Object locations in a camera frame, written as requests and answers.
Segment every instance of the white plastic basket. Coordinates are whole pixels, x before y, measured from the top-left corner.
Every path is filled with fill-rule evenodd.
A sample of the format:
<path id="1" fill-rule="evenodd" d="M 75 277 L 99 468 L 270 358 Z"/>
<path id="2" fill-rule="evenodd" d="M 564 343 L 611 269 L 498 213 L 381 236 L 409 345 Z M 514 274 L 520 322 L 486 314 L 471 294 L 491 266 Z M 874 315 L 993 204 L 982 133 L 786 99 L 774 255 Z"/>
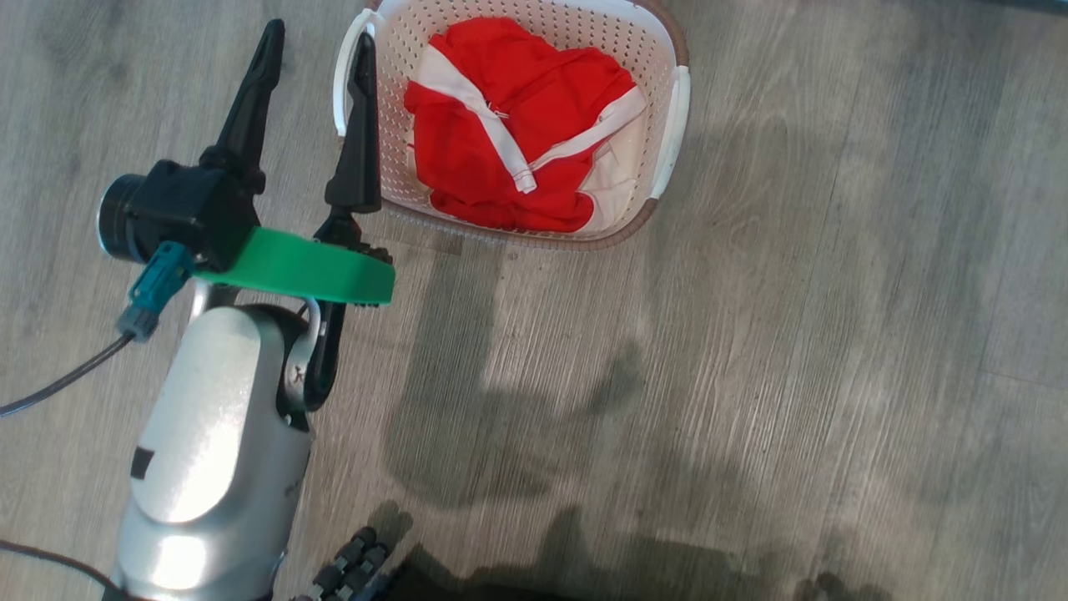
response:
<path id="1" fill-rule="evenodd" d="M 597 47 L 627 68 L 647 100 L 641 160 L 623 217 L 608 228 L 562 234 L 506 232 L 460 221 L 435 209 L 408 167 L 412 115 L 404 93 L 435 33 L 480 16 L 514 19 L 560 49 Z M 350 99 L 345 90 L 360 33 L 375 37 L 382 196 L 388 208 L 417 222 L 462 235 L 541 248 L 595 250 L 626 239 L 648 220 L 678 158 L 690 108 L 689 57 L 681 29 L 659 0 L 370 0 L 342 42 L 334 68 L 333 116 L 340 136 Z"/>

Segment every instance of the wooden floor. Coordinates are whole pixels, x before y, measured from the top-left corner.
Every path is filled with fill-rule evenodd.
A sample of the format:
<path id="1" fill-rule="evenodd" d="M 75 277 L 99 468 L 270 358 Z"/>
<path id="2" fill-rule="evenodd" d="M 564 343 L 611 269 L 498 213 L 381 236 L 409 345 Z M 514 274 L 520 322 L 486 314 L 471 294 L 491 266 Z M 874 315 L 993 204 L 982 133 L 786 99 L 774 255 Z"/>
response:
<path id="1" fill-rule="evenodd" d="M 1068 19 L 970 0 L 669 0 L 675 177 L 592 254 L 362 220 L 396 257 L 348 322 L 278 599 L 408 520 L 437 578 L 588 599 L 1006 600 L 1068 590 Z M 311 234 L 347 2 L 0 3 L 0 382 L 103 348 L 135 267 L 97 197 L 215 140 L 286 20 L 258 202 Z M 0 422 L 0 537 L 109 570 L 151 344 Z M 4 600 L 97 599 L 0 556 Z"/>

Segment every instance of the red cloth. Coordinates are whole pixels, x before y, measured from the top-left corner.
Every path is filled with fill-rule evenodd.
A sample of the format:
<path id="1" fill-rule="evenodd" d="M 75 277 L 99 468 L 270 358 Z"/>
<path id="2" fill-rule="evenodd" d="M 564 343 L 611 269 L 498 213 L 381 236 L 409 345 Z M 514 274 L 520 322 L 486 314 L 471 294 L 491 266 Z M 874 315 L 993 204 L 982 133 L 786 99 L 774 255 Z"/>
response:
<path id="1" fill-rule="evenodd" d="M 630 74 L 600 50 L 556 50 L 506 18 L 456 23 L 430 46 L 477 88 L 528 163 L 591 129 L 634 88 Z M 578 190 L 602 139 L 538 165 L 537 188 L 524 193 L 487 133 L 485 115 L 417 80 L 408 84 L 405 107 L 414 114 L 417 174 L 433 189 L 435 207 L 507 230 L 574 232 L 590 220 L 593 200 Z"/>

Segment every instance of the camera lens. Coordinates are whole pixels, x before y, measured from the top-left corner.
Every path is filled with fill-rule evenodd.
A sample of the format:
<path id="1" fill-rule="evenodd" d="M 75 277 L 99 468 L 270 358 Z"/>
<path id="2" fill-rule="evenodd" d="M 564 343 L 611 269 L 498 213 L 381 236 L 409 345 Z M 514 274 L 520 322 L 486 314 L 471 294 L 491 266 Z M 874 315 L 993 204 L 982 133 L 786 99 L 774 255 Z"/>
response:
<path id="1" fill-rule="evenodd" d="M 126 174 L 108 186 L 96 212 L 96 234 L 100 248 L 113 258 L 144 264 L 145 253 L 134 238 L 129 208 L 144 175 Z"/>

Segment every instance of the basket handle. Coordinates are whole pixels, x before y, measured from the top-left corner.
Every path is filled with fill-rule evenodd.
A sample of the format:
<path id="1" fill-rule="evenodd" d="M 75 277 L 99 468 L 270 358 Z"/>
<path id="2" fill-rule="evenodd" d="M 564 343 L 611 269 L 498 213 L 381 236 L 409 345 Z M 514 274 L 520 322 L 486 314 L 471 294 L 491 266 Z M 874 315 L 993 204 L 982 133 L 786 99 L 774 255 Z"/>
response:
<path id="1" fill-rule="evenodd" d="M 364 9 L 359 15 L 352 19 L 352 23 L 348 26 L 348 31 L 345 32 L 345 38 L 342 39 L 341 50 L 337 52 L 337 64 L 334 65 L 334 82 L 333 82 L 333 114 L 334 114 L 334 127 L 337 129 L 337 135 L 342 138 L 345 137 L 346 130 L 346 111 L 345 111 L 345 99 L 348 97 L 346 93 L 347 86 L 346 82 L 348 80 L 348 73 L 352 65 L 352 54 L 356 52 L 356 42 L 360 38 L 360 34 L 364 31 L 367 32 L 372 37 L 375 36 L 375 23 L 378 20 L 378 13 L 372 11 L 371 9 Z"/>
<path id="2" fill-rule="evenodd" d="M 653 190 L 649 197 L 659 199 L 668 188 L 671 174 L 678 162 L 678 153 L 686 135 L 686 123 L 690 116 L 690 67 L 675 67 L 675 84 L 672 88 L 671 105 L 668 106 L 668 129 L 660 142 L 657 170 L 653 175 Z"/>

